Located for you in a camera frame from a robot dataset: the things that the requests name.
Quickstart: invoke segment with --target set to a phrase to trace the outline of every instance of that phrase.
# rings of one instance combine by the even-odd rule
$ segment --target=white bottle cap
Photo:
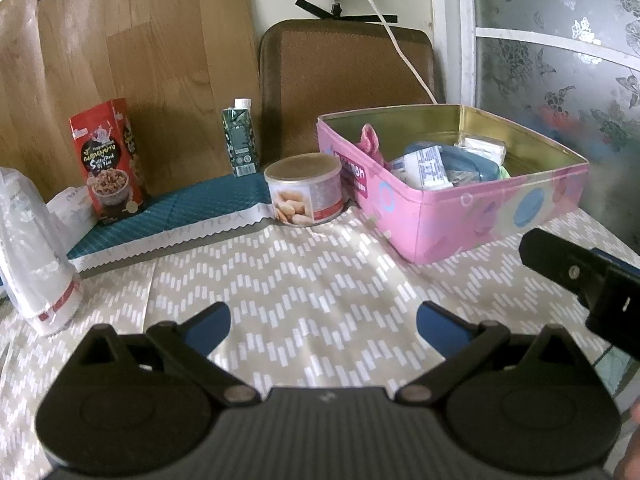
[[[251,109],[251,99],[238,98],[234,103],[234,108],[244,108],[246,110]]]

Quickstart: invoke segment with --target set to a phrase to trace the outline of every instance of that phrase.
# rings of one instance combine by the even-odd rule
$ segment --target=teal placemat
[[[271,203],[269,188],[261,173],[221,176],[153,198],[143,212],[130,218],[107,226],[95,226],[71,249],[68,257],[73,260],[164,231],[243,211],[258,203]]]

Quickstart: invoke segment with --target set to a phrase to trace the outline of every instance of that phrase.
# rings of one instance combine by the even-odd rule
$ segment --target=human hand
[[[640,424],[640,399],[631,407],[631,419]],[[631,436],[626,453],[613,476],[616,480],[640,480],[640,428]]]

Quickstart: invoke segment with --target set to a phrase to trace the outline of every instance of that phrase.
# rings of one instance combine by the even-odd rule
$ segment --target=plastic bag
[[[0,168],[0,278],[39,335],[63,329],[82,301],[76,268],[31,180]]]
[[[498,166],[504,164],[504,159],[507,156],[507,145],[503,141],[491,137],[475,136],[463,132],[460,134],[456,146],[466,152],[484,156],[484,158],[494,161]]]
[[[447,171],[447,178],[453,187],[466,186],[467,184],[477,184],[480,182],[480,174],[477,171]]]

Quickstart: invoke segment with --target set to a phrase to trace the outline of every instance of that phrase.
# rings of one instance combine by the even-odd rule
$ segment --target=table
[[[640,267],[640,257],[583,211],[544,225]],[[314,228],[269,225],[251,234],[140,262],[84,280],[85,305],[70,327],[38,338],[0,306],[0,474],[38,478],[49,464],[33,431],[38,403],[95,323],[143,332],[182,322],[214,301],[231,310],[229,336],[210,356],[263,395],[273,385],[381,384],[391,394],[442,357],[416,333],[420,302],[514,332],[566,326],[593,361],[608,346],[584,327],[575,297],[525,268],[520,236],[414,266],[359,209]]]

